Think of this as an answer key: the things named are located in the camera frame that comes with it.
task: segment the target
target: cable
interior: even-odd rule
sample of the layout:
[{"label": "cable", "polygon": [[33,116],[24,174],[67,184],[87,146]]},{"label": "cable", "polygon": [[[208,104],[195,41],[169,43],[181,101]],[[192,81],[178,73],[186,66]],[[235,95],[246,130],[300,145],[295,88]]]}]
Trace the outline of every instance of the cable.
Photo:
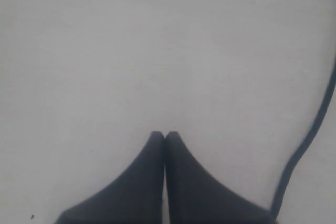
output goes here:
[{"label": "cable", "polygon": [[304,153],[306,152],[306,150],[308,149],[308,147],[310,146],[310,144],[313,142],[315,136],[317,135],[317,132],[319,131],[321,124],[323,122],[323,119],[325,117],[325,114],[327,113],[331,98],[332,98],[332,94],[335,90],[335,85],[336,85],[336,56],[335,56],[335,60],[334,60],[334,66],[333,66],[333,70],[329,79],[329,83],[327,86],[327,90],[325,91],[320,109],[313,121],[313,124],[311,125],[310,130],[308,131],[306,137],[302,140],[301,144],[299,145],[299,147],[296,149],[296,151],[292,154],[292,156],[290,157],[289,161],[287,162],[285,169],[283,170],[282,174],[281,174],[281,178],[278,184],[278,187],[275,191],[274,197],[273,197],[273,202],[272,202],[272,206],[270,209],[271,214],[275,217],[275,219],[278,217],[279,215],[279,211],[282,205],[282,200],[284,199],[284,194],[286,191],[286,188],[288,186],[290,177],[296,167],[296,165],[298,164],[298,162],[300,161],[300,159],[302,158],[302,156],[304,155]]}]

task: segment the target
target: gray floor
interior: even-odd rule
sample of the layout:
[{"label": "gray floor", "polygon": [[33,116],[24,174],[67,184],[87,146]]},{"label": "gray floor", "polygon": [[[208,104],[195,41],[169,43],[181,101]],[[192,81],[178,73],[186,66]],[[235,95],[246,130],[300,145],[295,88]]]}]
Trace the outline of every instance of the gray floor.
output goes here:
[{"label": "gray floor", "polygon": [[[327,85],[335,3],[0,0],[0,223],[53,223],[152,130],[268,208]],[[336,99],[280,223],[334,223],[335,121]]]}]

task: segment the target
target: black cable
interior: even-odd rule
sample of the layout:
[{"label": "black cable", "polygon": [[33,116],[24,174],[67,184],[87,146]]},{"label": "black cable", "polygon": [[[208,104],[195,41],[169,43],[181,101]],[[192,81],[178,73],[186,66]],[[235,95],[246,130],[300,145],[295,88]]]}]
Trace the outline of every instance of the black cable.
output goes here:
[{"label": "black cable", "polygon": [[279,215],[279,211],[281,208],[282,200],[284,199],[284,194],[286,191],[286,188],[289,183],[289,179],[295,169],[295,166],[298,164],[310,144],[313,142],[317,132],[320,129],[320,126],[323,122],[323,119],[325,117],[325,114],[327,113],[332,94],[335,90],[335,85],[336,85],[336,56],[334,60],[334,66],[333,70],[330,76],[330,80],[328,83],[327,90],[325,91],[326,93],[324,94],[320,109],[313,121],[313,124],[308,131],[306,137],[303,139],[302,143],[299,145],[299,147],[296,149],[296,151],[292,154],[290,157],[288,163],[286,164],[285,169],[282,172],[278,187],[276,189],[276,192],[274,194],[272,206],[270,212],[272,215],[277,218]]}]

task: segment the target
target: wire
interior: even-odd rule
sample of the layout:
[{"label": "wire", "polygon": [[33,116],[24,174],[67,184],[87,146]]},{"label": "wire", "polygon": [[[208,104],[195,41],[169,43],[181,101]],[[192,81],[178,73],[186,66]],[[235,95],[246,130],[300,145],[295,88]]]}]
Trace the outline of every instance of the wire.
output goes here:
[{"label": "wire", "polygon": [[317,115],[315,116],[313,124],[311,125],[311,128],[308,131],[306,137],[302,140],[299,147],[292,154],[292,156],[290,157],[289,161],[287,162],[287,164],[285,166],[285,169],[283,170],[283,172],[281,174],[281,178],[280,178],[278,187],[275,191],[272,206],[271,206],[271,209],[270,209],[271,214],[275,218],[277,218],[278,215],[279,215],[279,211],[280,211],[280,208],[281,208],[281,205],[282,205],[282,201],[284,199],[284,194],[285,194],[286,188],[288,186],[290,177],[291,177],[296,165],[298,164],[298,162],[300,161],[300,159],[302,158],[302,156],[304,155],[304,153],[306,152],[308,147],[313,142],[315,136],[317,135],[317,132],[319,131],[319,129],[321,127],[321,124],[323,122],[325,114],[327,113],[327,110],[328,110],[333,92],[335,90],[335,85],[336,85],[336,56],[335,56],[335,60],[334,60],[333,70],[332,70],[332,73],[331,73],[331,76],[330,76],[330,79],[329,79],[329,83],[328,83],[328,86],[327,86],[327,90],[325,91],[320,109],[319,109]]}]

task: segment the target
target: floor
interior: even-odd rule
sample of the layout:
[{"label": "floor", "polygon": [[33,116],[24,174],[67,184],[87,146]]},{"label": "floor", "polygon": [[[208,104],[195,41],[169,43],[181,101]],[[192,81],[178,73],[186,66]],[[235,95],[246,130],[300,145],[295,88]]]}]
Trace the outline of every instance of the floor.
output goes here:
[{"label": "floor", "polygon": [[[328,82],[335,3],[0,0],[0,223],[52,224],[153,130],[269,208]],[[336,219],[335,121],[336,98],[280,223]]]}]

